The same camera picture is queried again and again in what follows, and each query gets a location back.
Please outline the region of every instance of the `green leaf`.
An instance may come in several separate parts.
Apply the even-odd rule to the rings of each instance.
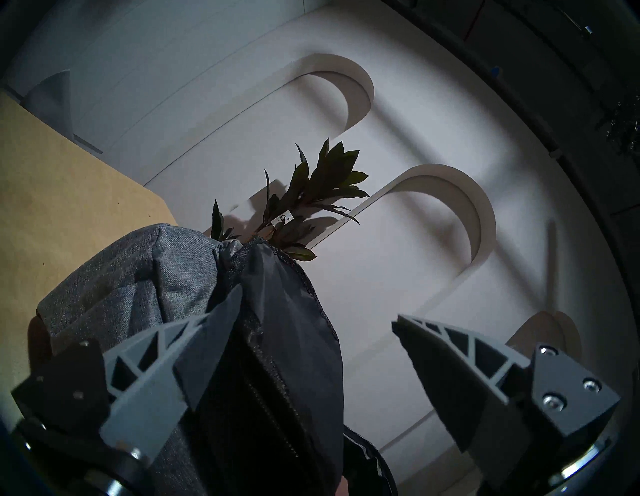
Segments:
[[[262,214],[262,222],[269,221],[269,201],[271,200],[271,190],[269,188],[269,173],[264,170],[264,175],[267,177],[267,204],[264,206],[264,214]]]
[[[301,164],[306,164],[307,163],[307,158],[305,157],[304,153],[302,153],[302,150],[300,150],[300,147],[298,147],[298,152],[300,152],[300,163]]]
[[[369,176],[364,172],[353,171],[349,174],[349,177],[340,186],[351,186],[352,184],[359,184]]]
[[[330,165],[330,173],[328,174],[326,181],[324,183],[324,187],[322,193],[325,194],[327,191],[338,188],[344,181],[347,180],[351,171],[353,171],[353,166],[358,159],[358,154],[360,152],[357,150],[343,153],[341,156],[337,156]]]
[[[323,205],[323,204],[313,204],[313,205],[309,205],[310,207],[316,208],[316,209],[320,209],[320,210],[326,210],[327,212],[333,212],[334,214],[340,214],[344,217],[348,217],[351,220],[355,220],[358,224],[358,219],[356,219],[355,217],[350,216],[349,214],[346,214],[344,212],[340,212],[338,209],[344,209],[344,207],[334,207],[333,205]]]
[[[278,215],[283,214],[287,210],[291,210],[294,207],[295,203],[300,197],[300,193],[305,190],[308,182],[309,164],[305,161],[302,162],[298,167],[296,167],[296,170],[293,172],[293,177],[291,177],[291,184],[289,184],[289,189],[284,195],[282,195],[282,199],[280,200],[280,205],[278,206],[277,213]]]
[[[280,199],[278,198],[278,195],[271,195],[271,198],[269,198],[269,203],[267,204],[267,210],[269,212],[267,220],[271,221],[276,218],[274,213],[278,209],[279,203]]]
[[[231,236],[231,234],[233,233],[234,228],[230,227],[229,229],[227,229],[225,231],[225,233],[220,236],[220,238],[218,239],[218,241],[226,241],[227,239],[229,239],[229,236]]]
[[[329,151],[329,138],[326,139],[326,141],[324,142],[324,145],[322,145],[322,148],[320,149],[320,153],[318,154],[318,165],[320,165],[324,161],[324,158],[326,157],[326,154],[328,151]]]
[[[316,258],[316,254],[308,248],[301,248],[300,246],[290,246],[282,250],[288,256],[294,260],[300,260],[301,262],[310,262]]]
[[[307,188],[305,190],[305,196],[303,203],[310,203],[314,201],[314,197],[320,193],[324,186],[324,180],[329,172],[327,162],[327,150],[329,149],[329,138],[326,139],[320,153],[318,155],[318,165],[314,170]]]
[[[369,195],[357,186],[343,186],[341,188],[332,189],[318,196],[318,200],[326,200],[327,198],[367,198]]]
[[[216,200],[213,203],[213,215],[211,222],[211,239],[219,240],[220,235],[222,234],[222,230],[225,226],[225,218],[220,213],[220,209],[218,208],[218,201]]]
[[[292,233],[295,234],[295,231],[304,221],[305,218],[302,216],[294,217],[291,222],[288,222],[284,226],[277,229],[271,236],[269,242],[276,248],[283,248],[286,245],[285,239]]]

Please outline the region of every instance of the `wooden board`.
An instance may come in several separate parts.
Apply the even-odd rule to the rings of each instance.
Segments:
[[[162,198],[0,94],[0,415],[9,429],[40,300],[117,239],[162,222],[175,224]]]

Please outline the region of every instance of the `white wall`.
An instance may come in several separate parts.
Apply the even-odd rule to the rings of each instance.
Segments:
[[[328,0],[58,3],[4,76],[26,94],[71,69],[76,134],[107,151],[136,122],[221,60]]]
[[[574,320],[582,337],[584,365],[625,396],[619,408],[624,412],[638,356],[637,336],[611,252],[558,164],[466,66],[381,2],[344,0],[302,15],[300,2],[264,0],[258,5],[240,0],[226,10],[221,3],[198,4],[193,7],[199,13],[197,19],[173,3],[174,7],[166,4],[166,10],[141,15],[144,21],[131,21],[138,9],[152,4],[161,5],[156,0],[118,4],[111,15],[103,16],[110,27],[99,28],[100,35],[88,28],[73,35],[73,29],[68,29],[69,39],[85,40],[82,50],[69,56],[72,74],[77,74],[72,81],[74,117],[77,133],[103,149],[101,158],[107,163],[142,183],[157,176],[149,187],[161,192],[181,223],[204,230],[214,198],[220,199],[225,213],[243,203],[263,186],[265,162],[274,170],[272,180],[286,184],[298,160],[295,140],[305,143],[313,163],[324,134],[331,135],[336,128],[323,121],[322,113],[310,117],[313,105],[298,91],[302,82],[313,80],[309,77],[278,90],[250,108],[244,118],[241,115],[222,128],[208,126],[211,116],[244,101],[243,95],[252,94],[274,74],[314,54],[342,56],[372,82],[367,91],[371,111],[336,137],[346,148],[361,150],[357,168],[370,175],[363,188],[373,193],[416,165],[442,163],[467,174],[488,196],[497,224],[496,249],[446,298],[434,300],[431,290],[438,281],[446,284],[460,270],[458,266],[441,267],[440,276],[432,277],[426,268],[408,273],[409,265],[380,267],[376,263],[380,255],[361,264],[359,254],[350,253],[353,267],[338,260],[349,252],[351,243],[358,246],[366,241],[360,237],[364,232],[376,232],[374,223],[371,228],[345,225],[316,246],[318,258],[304,265],[341,339],[349,426],[378,447],[386,447],[383,454],[398,482],[432,463],[452,440],[431,413],[415,378],[410,379],[408,358],[390,334],[391,307],[506,342],[533,314],[551,309],[545,297],[550,221],[557,225],[553,309]],[[73,24],[70,17],[58,15],[61,25],[66,26],[63,21]],[[174,27],[170,37],[157,36]],[[118,29],[122,32],[116,36]],[[49,36],[55,31],[51,27]],[[34,39],[46,38],[46,29],[42,32]],[[91,43],[90,36],[95,38]],[[128,44],[120,45],[118,40]],[[34,45],[26,50],[38,51]],[[48,76],[38,64],[27,63],[26,54],[21,56],[26,65],[17,63],[11,75],[20,92]],[[61,60],[42,61],[55,72],[66,68]],[[120,68],[114,76],[112,72]],[[110,82],[103,85],[103,79]],[[344,111],[340,95],[330,85],[320,81],[313,91],[336,99]],[[192,132],[206,140],[193,147],[194,143],[184,140]],[[265,138],[268,132],[277,141],[270,143]],[[179,151],[178,156],[189,153],[176,161],[174,155],[162,152],[166,149],[172,154]],[[355,207],[358,201],[342,204]],[[389,208],[389,202],[393,200],[370,209]],[[363,220],[372,212],[376,209],[363,212]],[[433,212],[450,215],[442,205]],[[395,261],[405,252],[416,253],[411,250],[418,245],[407,247],[400,239],[403,232],[410,235],[410,228],[403,224],[408,219],[400,215],[392,226],[393,241],[375,247],[386,254],[380,264],[385,258]],[[449,220],[460,234],[456,219]],[[447,255],[432,238],[426,245],[436,261]],[[361,244],[361,250],[367,246]],[[397,280],[392,279],[394,273],[399,275]],[[378,293],[365,290],[374,287],[377,274],[384,275],[389,287],[408,285],[413,291],[390,300],[389,308],[373,321],[367,316],[371,296]],[[385,284],[380,284],[381,291]]]

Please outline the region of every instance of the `black nylon fabric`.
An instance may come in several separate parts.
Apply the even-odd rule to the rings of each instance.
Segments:
[[[337,336],[297,263],[264,240],[241,247],[149,226],[83,264],[38,314],[54,354],[87,337],[104,352],[146,328],[203,314],[214,289],[242,284],[248,296],[214,379],[150,468],[156,494],[333,496],[344,447]]]
[[[199,413],[228,486],[333,496],[344,450],[333,326],[300,266],[261,238],[220,274],[214,299],[240,284],[243,305]]]

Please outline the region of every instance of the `arched cutout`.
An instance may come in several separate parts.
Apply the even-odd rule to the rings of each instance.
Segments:
[[[481,266],[489,257],[496,245],[497,227],[495,224],[495,213],[493,211],[491,202],[489,201],[489,198],[486,196],[486,193],[483,191],[483,189],[478,185],[478,183],[476,183],[462,171],[441,164],[418,165],[405,171],[403,174],[400,174],[400,176],[395,178],[392,182],[387,184],[384,188],[379,190],[375,195],[353,209],[351,215],[357,216],[359,213],[366,210],[368,207],[377,202],[380,198],[392,191],[394,188],[401,185],[403,182],[407,181],[408,179],[417,177],[439,178],[440,180],[449,183],[450,185],[458,188],[462,193],[464,193],[464,195],[469,199],[469,202],[475,209],[480,231],[479,241],[477,241],[477,227],[474,226],[473,215],[469,215],[468,209],[461,208],[462,205],[456,204],[456,202],[449,202],[450,204],[447,204],[446,201],[444,202],[456,213],[456,215],[458,215],[458,218],[460,218],[460,220],[465,225],[465,229],[467,230],[469,241],[472,246],[472,261],[469,264],[468,268],[464,270],[464,272],[462,272],[450,286],[442,289],[436,296],[434,296],[434,298],[430,300],[435,305],[437,304],[437,302],[446,297],[446,295],[449,294],[455,287],[461,284],[462,281],[466,280],[469,275],[479,266]],[[438,196],[442,196],[442,190],[438,192],[437,188],[432,188],[430,189],[430,191],[431,192],[428,194],[433,195],[436,198]],[[328,236],[332,235],[336,230],[340,229],[347,222],[350,222],[348,218],[342,218],[336,224],[326,229],[320,236],[311,241],[308,244],[308,247],[313,248],[314,246],[318,245],[322,242],[323,239],[326,239]]]
[[[263,98],[300,76],[326,72],[338,73],[356,81],[369,97],[369,108],[371,108],[375,94],[373,81],[360,65],[350,59],[333,54],[313,54],[302,57],[276,71],[250,90],[233,98],[206,119],[190,128],[177,141],[159,150],[153,160],[144,167],[146,170],[153,171],[151,174],[144,174],[151,177],[145,186],[186,152]]]

